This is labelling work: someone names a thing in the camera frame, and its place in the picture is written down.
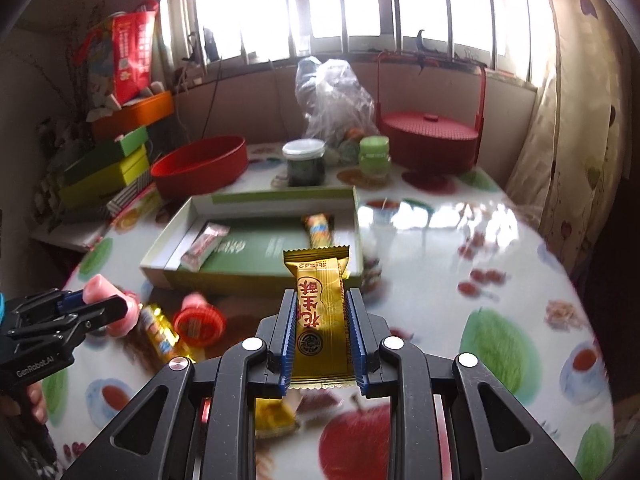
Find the red plastic basket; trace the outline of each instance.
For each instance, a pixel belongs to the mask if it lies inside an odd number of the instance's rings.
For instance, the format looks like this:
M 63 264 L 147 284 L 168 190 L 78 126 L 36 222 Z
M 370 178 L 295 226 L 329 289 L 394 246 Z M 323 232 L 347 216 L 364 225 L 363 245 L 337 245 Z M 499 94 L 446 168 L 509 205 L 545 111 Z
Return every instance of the red plastic basket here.
M 199 140 L 161 158 L 151 168 L 160 195 L 168 200 L 212 193 L 244 173 L 249 160 L 240 136 Z
M 393 112 L 382 116 L 380 104 L 380 61 L 383 58 L 416 60 L 432 66 L 440 61 L 422 54 L 381 52 L 378 55 L 376 124 L 389 138 L 391 159 L 420 174 L 460 174 L 478 161 L 484 123 L 486 73 L 480 67 L 480 103 L 474 127 L 422 112 Z

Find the tablecloth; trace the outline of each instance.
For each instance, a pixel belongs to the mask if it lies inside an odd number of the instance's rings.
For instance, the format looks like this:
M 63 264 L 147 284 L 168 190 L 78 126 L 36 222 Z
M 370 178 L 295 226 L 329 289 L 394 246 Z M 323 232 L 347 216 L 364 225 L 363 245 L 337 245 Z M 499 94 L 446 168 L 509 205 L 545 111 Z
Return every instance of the tablecloth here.
M 220 192 L 279 182 L 286 167 L 280 147 L 255 145 L 249 152 L 247 171 Z M 328 171 L 328 184 L 356 185 L 364 253 L 372 265 L 364 287 L 368 311 L 424 352 L 478 355 L 583 477 L 595 478 L 612 453 L 612 403 L 597 341 L 562 265 L 479 168 L 424 189 L 401 175 L 394 166 L 386 186 L 364 189 L 356 168 Z M 170 215 L 148 188 L 85 256 L 66 288 L 77 290 L 100 272 L 141 301 L 175 310 L 182 294 L 153 289 L 138 268 Z M 223 345 L 252 335 L 258 320 L 279 306 L 251 298 L 214 302 L 229 321 Z M 88 336 L 75 356 L 75 364 L 44 384 L 61 469 L 149 378 L 120 340 Z M 334 398 L 330 415 L 303 422 L 294 436 L 258 442 L 259 479 L 385 478 L 384 457 L 368 443 L 371 435 L 388 435 L 388 402 L 360 398 L 352 387 L 328 394 Z

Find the gold wrapper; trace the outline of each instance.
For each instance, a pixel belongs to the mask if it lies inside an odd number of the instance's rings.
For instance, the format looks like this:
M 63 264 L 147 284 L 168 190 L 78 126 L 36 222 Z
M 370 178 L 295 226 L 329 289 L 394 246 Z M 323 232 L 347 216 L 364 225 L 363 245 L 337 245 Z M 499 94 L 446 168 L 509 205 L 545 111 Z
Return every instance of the gold wrapper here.
M 140 321 L 162 362 L 168 363 L 174 357 L 179 356 L 187 357 L 192 362 L 196 362 L 193 351 L 180 340 L 171 321 L 166 318 L 158 305 L 142 307 Z
M 348 260 L 348 247 L 284 253 L 298 296 L 292 386 L 353 380 L 342 284 Z
M 299 427 L 293 410 L 283 399 L 255 399 L 255 437 L 283 436 Z
M 309 234 L 312 248 L 331 247 L 334 244 L 331 231 L 329 231 L 329 221 L 325 215 L 305 216 L 303 221 Z

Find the green box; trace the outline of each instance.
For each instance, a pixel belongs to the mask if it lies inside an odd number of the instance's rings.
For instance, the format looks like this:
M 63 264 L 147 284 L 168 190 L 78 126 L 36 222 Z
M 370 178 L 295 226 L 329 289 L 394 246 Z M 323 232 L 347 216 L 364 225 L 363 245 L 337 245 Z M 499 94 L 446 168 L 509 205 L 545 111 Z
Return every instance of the green box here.
M 71 186 L 85 177 L 121 161 L 148 140 L 146 126 L 129 132 L 119 140 L 105 140 L 65 170 L 65 185 Z
M 294 287 L 282 251 L 309 247 L 302 217 L 316 213 L 334 219 L 335 245 L 350 247 L 346 286 L 359 286 L 363 262 L 352 187 L 194 196 L 153 243 L 140 269 L 160 288 L 277 297 Z M 180 257 L 209 221 L 229 226 L 230 232 L 199 272 L 189 272 Z

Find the red plastic lid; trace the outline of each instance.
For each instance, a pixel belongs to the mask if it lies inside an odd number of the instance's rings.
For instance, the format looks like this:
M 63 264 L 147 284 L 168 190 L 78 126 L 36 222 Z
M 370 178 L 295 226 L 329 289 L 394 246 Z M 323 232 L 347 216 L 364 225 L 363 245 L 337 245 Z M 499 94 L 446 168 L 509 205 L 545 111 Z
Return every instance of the red plastic lid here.
M 192 306 L 174 317 L 174 329 L 187 345 L 204 348 L 222 337 L 226 319 L 213 306 Z

